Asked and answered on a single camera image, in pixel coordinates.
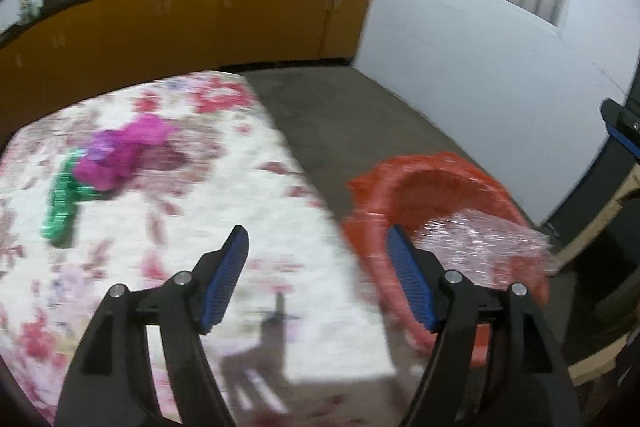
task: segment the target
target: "green object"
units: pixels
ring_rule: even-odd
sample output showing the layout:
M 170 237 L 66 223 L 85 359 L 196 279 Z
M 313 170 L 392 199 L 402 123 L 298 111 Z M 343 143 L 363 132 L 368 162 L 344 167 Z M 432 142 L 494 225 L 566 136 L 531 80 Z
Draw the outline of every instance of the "green object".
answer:
M 69 236 L 78 211 L 78 201 L 104 199 L 109 196 L 108 192 L 100 192 L 90 185 L 83 185 L 73 177 L 74 167 L 83 155 L 83 150 L 75 149 L 67 157 L 49 193 L 49 211 L 40 233 L 54 245 L 60 244 Z

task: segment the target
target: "plastic wrap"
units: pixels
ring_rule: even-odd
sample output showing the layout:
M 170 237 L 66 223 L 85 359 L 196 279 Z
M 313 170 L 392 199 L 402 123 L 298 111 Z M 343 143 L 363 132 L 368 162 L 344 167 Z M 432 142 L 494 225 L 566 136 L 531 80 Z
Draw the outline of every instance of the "plastic wrap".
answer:
M 546 277 L 556 271 L 546 235 L 468 208 L 433 219 L 415 232 L 416 247 L 435 254 L 445 269 L 455 269 L 475 284 L 506 289 L 516 280 L 540 301 L 548 298 Z

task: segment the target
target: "metal screw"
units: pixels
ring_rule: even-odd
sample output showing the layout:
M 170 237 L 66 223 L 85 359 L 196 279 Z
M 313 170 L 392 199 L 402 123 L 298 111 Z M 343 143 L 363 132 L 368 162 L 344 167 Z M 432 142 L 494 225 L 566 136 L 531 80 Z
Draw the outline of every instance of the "metal screw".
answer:
M 512 287 L 511 291 L 514 292 L 518 297 L 522 297 L 527 294 L 527 287 L 521 282 L 516 282 Z
M 127 290 L 127 287 L 124 284 L 114 284 L 111 288 L 109 288 L 109 295 L 111 297 L 122 297 L 124 292 Z
M 191 280 L 191 272 L 183 270 L 174 275 L 174 282 L 183 286 Z
M 457 270 L 448 270 L 444 272 L 444 278 L 451 284 L 458 284 L 462 281 L 462 273 Z

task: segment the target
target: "red bucket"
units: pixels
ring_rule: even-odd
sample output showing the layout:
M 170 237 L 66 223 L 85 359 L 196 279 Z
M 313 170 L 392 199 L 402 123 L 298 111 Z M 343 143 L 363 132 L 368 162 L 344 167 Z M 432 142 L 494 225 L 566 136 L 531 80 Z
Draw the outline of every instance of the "red bucket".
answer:
M 388 227 L 401 225 L 409 236 L 426 222 L 473 208 L 528 226 L 509 193 L 493 178 L 452 153 L 396 156 L 348 184 L 355 209 L 342 220 L 353 250 L 378 289 L 381 304 L 392 312 L 415 341 L 430 351 L 436 335 L 418 323 L 404 297 L 386 254 Z M 532 273 L 525 258 L 511 259 L 511 276 L 527 284 L 539 303 L 548 300 L 543 272 Z M 488 325 L 479 325 L 472 365 L 484 365 L 490 339 Z

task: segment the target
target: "floral bedsheet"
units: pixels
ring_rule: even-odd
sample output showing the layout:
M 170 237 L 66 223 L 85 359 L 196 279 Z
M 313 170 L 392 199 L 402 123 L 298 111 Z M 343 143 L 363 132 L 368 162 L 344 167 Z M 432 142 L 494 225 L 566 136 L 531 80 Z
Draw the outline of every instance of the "floral bedsheet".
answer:
M 176 131 L 116 197 L 86 201 L 65 248 L 40 236 L 61 163 L 96 130 L 154 112 Z M 116 282 L 159 285 L 222 245 L 250 253 L 222 323 L 202 338 L 239 426 L 396 425 L 402 340 L 377 307 L 324 203 L 241 76 L 204 71 L 112 92 L 18 132 L 0 163 L 0 355 L 53 421 L 66 369 Z M 179 420 L 157 328 L 150 356 L 165 416 Z M 408 394 L 415 387 L 410 379 Z

